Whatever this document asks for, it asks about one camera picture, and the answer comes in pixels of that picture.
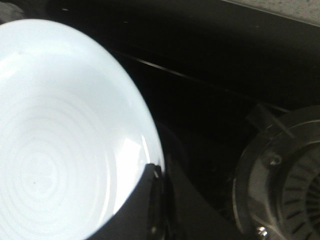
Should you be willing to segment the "black right gripper finger plate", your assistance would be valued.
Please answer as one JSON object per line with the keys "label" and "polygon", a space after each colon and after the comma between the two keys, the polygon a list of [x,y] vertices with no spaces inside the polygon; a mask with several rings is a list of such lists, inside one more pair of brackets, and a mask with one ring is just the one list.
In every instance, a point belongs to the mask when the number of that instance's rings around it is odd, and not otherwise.
{"label": "black right gripper finger plate", "polygon": [[172,183],[159,165],[149,163],[128,199],[97,231],[95,240],[173,240]]}

